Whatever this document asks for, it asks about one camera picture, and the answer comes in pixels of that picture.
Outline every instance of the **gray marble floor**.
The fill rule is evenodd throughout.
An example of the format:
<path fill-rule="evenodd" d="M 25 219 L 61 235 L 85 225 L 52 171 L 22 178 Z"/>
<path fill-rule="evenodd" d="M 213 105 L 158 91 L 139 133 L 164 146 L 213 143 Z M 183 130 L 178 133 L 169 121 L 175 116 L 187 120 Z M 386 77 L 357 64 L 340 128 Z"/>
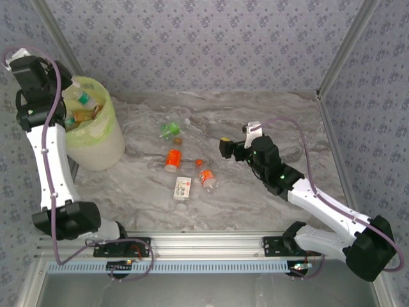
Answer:
<path fill-rule="evenodd" d="M 327 135 L 311 92 L 136 93 L 114 99 L 127 147 L 106 171 L 80 168 L 76 186 L 83 200 L 94 201 L 107 219 L 139 230 L 285 230 L 294 221 L 323 225 L 308 212 L 272 196 L 243 162 L 225 160 L 219 139 L 243 140 L 242 125 L 287 116 L 301 124 L 311 152 L 318 187 L 339 201 L 344 195 Z M 176 176 L 164 170 L 169 143 L 159 125 L 184 124 L 181 173 L 195 176 L 194 161 L 204 159 L 219 181 L 208 194 L 194 180 L 190 198 L 174 201 Z M 264 129 L 284 162 L 306 173 L 298 131 L 290 123 Z"/>

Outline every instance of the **green plastic piece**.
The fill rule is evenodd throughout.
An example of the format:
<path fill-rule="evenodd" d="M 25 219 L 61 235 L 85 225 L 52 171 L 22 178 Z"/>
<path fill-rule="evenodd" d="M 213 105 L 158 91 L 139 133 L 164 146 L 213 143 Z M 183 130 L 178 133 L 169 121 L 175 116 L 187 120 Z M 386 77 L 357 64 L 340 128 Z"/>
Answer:
<path fill-rule="evenodd" d="M 175 122 L 160 126 L 160 131 L 162 133 L 162 137 L 166 140 L 172 139 L 174 136 L 177 136 L 180 133 L 179 125 Z"/>

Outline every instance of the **orange object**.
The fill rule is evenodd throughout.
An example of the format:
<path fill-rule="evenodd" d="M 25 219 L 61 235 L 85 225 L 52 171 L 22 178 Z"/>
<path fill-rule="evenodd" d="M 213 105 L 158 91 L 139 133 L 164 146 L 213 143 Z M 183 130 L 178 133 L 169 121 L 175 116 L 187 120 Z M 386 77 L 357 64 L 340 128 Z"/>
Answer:
<path fill-rule="evenodd" d="M 212 179 L 212 178 L 215 178 L 215 175 L 213 175 L 212 171 L 206 170 L 206 171 L 201 171 L 199 173 L 199 180 L 202 185 L 206 180 Z"/>
<path fill-rule="evenodd" d="M 82 123 L 94 119 L 94 111 L 74 111 L 72 114 L 76 123 Z"/>
<path fill-rule="evenodd" d="M 173 165 L 180 168 L 181 152 L 177 149 L 171 149 L 167 154 L 166 165 Z"/>
<path fill-rule="evenodd" d="M 167 154 L 165 170 L 170 173 L 176 173 L 178 168 L 180 168 L 180 161 L 181 161 L 181 138 L 174 138 L 172 147 Z"/>

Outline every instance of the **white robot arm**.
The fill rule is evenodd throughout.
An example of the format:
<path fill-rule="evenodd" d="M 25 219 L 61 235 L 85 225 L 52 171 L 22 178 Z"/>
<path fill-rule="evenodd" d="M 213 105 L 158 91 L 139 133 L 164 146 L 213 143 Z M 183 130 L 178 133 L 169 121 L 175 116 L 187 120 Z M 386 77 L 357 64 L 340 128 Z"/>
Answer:
<path fill-rule="evenodd" d="M 381 216 L 371 219 L 354 211 L 319 189 L 315 194 L 310 181 L 303 174 L 281 161 L 277 146 L 262 133 L 259 125 L 259 122 L 250 122 L 243 127 L 245 141 L 235 143 L 222 138 L 219 147 L 222 156 L 228 159 L 234 155 L 236 161 L 246 161 L 269 192 L 305 209 L 334 231 L 326 232 L 295 222 L 283 234 L 286 249 L 292 255 L 314 251 L 339 259 L 362 279 L 373 281 L 396 251 L 377 233 L 356 221 L 365 221 L 393 240 L 389 222 Z M 341 212 L 353 216 L 353 219 Z M 274 245 L 274 242 L 268 242 L 268 245 Z"/>
<path fill-rule="evenodd" d="M 33 215 L 33 223 L 38 229 L 51 235 L 51 192 L 42 155 L 42 132 L 56 96 L 56 74 L 50 65 L 43 66 L 46 64 L 42 58 L 28 52 L 10 61 L 10 68 L 21 86 L 16 95 L 17 121 L 33 147 L 42 189 L 40 212 Z M 65 89 L 71 85 L 72 76 L 62 64 L 57 64 Z M 26 104 L 21 103 L 22 96 Z M 117 222 L 101 218 L 98 207 L 94 203 L 81 201 L 75 189 L 65 148 L 65 113 L 65 104 L 61 99 L 47 129 L 46 138 L 50 175 L 56 192 L 57 239 L 124 238 L 126 232 L 123 227 Z"/>

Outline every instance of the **wall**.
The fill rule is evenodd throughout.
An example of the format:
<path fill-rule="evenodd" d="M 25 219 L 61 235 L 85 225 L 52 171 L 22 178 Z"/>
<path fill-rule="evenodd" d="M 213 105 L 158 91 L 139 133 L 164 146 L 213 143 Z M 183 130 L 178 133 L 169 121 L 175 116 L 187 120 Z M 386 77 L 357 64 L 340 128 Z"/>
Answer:
<path fill-rule="evenodd" d="M 360 0 L 47 0 L 111 91 L 315 89 Z"/>
<path fill-rule="evenodd" d="M 47 30 L 27 0 L 0 1 L 0 50 L 28 43 L 59 58 Z M 31 214 L 40 207 L 33 151 L 18 125 L 14 106 L 19 85 L 0 67 L 0 306 L 14 306 L 40 233 Z"/>
<path fill-rule="evenodd" d="M 409 3 L 382 0 L 325 98 L 362 210 L 409 258 Z M 409 306 L 409 268 L 393 274 Z"/>

